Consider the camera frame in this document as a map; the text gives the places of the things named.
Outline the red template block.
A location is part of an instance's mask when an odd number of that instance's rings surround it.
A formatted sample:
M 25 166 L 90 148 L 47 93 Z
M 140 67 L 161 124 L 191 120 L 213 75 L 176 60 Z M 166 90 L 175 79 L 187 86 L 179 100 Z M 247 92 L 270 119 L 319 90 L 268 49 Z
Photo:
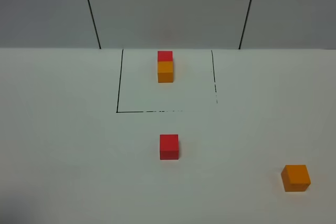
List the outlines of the red template block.
M 170 62 L 173 61 L 173 51 L 158 51 L 158 62 Z

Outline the orange template block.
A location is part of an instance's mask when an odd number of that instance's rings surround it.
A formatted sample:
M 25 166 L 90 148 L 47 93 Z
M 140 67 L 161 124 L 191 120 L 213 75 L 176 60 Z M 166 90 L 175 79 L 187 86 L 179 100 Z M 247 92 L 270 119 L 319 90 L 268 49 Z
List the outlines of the orange template block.
M 172 61 L 157 63 L 158 83 L 172 83 L 174 81 L 174 65 Z

